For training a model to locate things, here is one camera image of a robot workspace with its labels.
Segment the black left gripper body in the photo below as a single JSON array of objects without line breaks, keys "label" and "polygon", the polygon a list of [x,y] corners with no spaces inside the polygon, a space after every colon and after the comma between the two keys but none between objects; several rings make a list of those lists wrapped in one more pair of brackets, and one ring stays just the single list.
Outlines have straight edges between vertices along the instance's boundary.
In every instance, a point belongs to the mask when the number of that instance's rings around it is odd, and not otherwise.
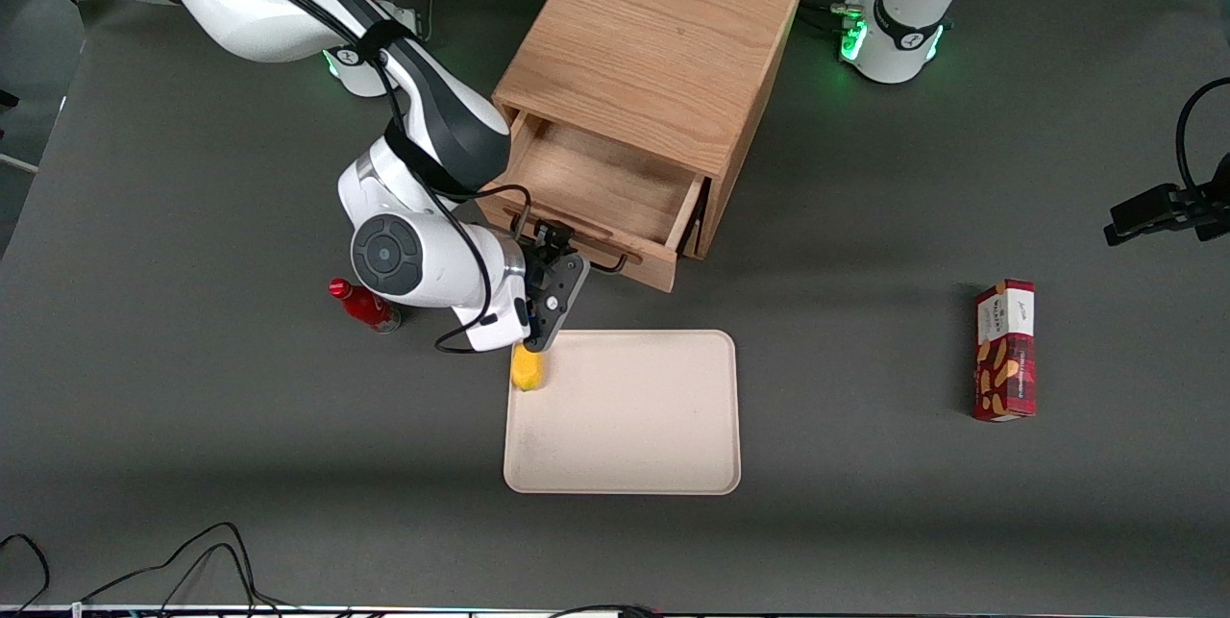
[{"label": "black left gripper body", "polygon": [[1196,186],[1193,198],[1202,211],[1194,227],[1198,240],[1214,240],[1229,233],[1229,161],[1230,155],[1225,154],[1212,181]]}]

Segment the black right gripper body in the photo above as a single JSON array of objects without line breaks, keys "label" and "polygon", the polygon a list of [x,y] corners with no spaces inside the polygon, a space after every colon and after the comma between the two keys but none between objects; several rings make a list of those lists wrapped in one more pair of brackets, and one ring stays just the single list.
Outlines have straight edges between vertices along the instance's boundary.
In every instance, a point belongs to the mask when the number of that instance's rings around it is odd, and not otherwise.
[{"label": "black right gripper body", "polygon": [[558,311],[563,302],[558,298],[558,283],[554,281],[554,263],[529,262],[529,246],[523,245],[526,259],[526,295],[533,311]]}]

